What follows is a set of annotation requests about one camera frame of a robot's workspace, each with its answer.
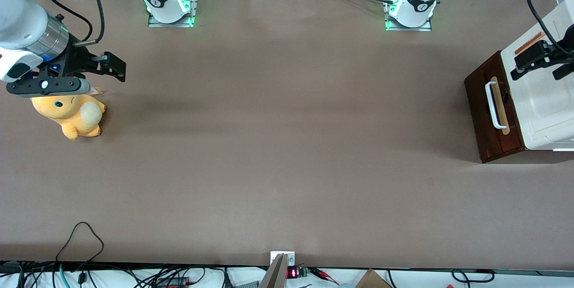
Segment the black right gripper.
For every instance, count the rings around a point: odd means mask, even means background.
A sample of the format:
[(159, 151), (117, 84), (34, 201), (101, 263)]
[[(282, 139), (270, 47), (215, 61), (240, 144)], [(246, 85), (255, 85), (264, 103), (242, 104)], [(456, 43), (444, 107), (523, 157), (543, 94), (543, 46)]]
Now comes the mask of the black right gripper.
[(92, 53), (88, 47), (67, 45), (56, 55), (54, 51), (41, 54), (43, 63), (32, 70), (32, 77), (85, 78), (86, 73), (108, 74), (121, 83), (126, 81), (126, 63), (111, 52)]

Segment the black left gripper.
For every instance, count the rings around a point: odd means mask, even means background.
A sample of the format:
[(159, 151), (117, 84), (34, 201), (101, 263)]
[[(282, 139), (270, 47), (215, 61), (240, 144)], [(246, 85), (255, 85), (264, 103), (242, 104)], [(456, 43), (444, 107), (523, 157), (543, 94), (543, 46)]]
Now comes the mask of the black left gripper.
[(548, 48), (546, 40), (539, 40), (515, 57), (515, 69), (510, 72), (510, 76), (513, 81), (517, 81), (534, 70), (554, 65), (570, 65), (573, 62), (572, 54), (557, 48)]

